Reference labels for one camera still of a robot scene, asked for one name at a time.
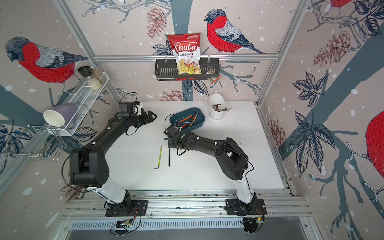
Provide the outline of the orange hex key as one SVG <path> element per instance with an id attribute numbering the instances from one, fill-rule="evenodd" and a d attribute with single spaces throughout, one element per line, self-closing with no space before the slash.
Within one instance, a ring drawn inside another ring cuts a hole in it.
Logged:
<path id="1" fill-rule="evenodd" d="M 191 119 L 192 116 L 193 115 L 190 115 L 188 117 L 183 118 L 182 120 L 178 120 L 177 123 L 179 123 L 179 122 L 188 122 Z"/>

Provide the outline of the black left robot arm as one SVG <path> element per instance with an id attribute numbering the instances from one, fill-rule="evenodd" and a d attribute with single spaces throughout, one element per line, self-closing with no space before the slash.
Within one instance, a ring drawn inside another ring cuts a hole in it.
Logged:
<path id="1" fill-rule="evenodd" d="M 123 204 L 128 199 L 128 191 L 121 188 L 110 176 L 105 155 L 114 142 L 130 127 L 136 129 L 154 122 L 157 115 L 141 110 L 140 114 L 115 114 L 106 128 L 95 139 L 81 149 L 71 151 L 70 183 L 74 186 L 94 191 L 110 204 Z"/>

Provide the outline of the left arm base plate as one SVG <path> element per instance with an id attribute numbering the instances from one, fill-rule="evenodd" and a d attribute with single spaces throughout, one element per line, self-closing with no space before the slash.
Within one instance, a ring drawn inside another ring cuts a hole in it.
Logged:
<path id="1" fill-rule="evenodd" d="M 106 217 L 134 217 L 146 215 L 149 201 L 134 200 L 130 201 L 127 206 L 120 204 L 107 204 Z"/>

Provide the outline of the black short-bend hex key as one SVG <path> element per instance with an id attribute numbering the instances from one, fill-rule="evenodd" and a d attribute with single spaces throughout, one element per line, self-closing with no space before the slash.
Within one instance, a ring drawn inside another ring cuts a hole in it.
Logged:
<path id="1" fill-rule="evenodd" d="M 168 146 L 168 167 L 171 166 L 171 142 L 169 140 L 169 138 L 164 138 L 164 140 L 167 141 L 167 146 Z"/>

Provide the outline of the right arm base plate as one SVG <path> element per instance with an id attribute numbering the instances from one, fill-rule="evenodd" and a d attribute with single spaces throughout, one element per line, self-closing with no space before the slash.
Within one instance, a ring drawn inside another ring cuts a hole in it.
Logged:
<path id="1" fill-rule="evenodd" d="M 239 199 L 226 199 L 225 210 L 228 215 L 245 217 L 247 215 L 266 215 L 266 205 L 263 199 L 253 198 L 249 204 Z"/>

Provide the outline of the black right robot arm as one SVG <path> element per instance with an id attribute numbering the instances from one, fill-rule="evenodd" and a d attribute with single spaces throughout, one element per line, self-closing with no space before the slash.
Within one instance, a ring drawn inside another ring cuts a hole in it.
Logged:
<path id="1" fill-rule="evenodd" d="M 193 132 L 183 133 L 174 126 L 165 129 L 164 134 L 177 150 L 197 151 L 214 157 L 224 175 L 234 181 L 238 200 L 246 205 L 251 203 L 255 192 L 247 179 L 249 158 L 235 140 L 212 140 Z"/>

